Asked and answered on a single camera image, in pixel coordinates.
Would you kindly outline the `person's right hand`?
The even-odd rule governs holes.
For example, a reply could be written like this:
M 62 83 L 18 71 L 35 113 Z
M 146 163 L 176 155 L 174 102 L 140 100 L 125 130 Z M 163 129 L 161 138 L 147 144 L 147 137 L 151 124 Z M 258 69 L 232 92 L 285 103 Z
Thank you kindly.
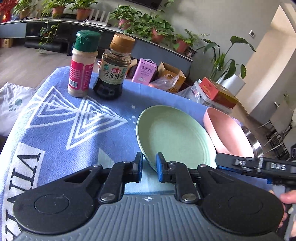
M 296 201 L 296 190 L 291 190 L 287 193 L 280 195 L 280 200 L 283 204 L 295 204 Z M 287 219 L 287 213 L 284 212 L 279 228 L 283 226 L 283 222 Z

